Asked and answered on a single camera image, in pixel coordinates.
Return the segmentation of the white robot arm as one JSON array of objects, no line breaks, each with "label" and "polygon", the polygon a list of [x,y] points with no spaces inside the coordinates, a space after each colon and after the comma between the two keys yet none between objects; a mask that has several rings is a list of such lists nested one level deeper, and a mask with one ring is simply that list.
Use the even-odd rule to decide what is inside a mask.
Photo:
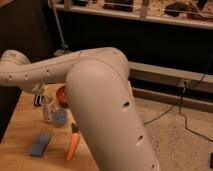
[{"label": "white robot arm", "polygon": [[160,171],[128,78],[128,60],[113,47],[35,63],[16,50],[0,56],[0,86],[36,93],[41,84],[65,85],[71,113],[100,171]]}]

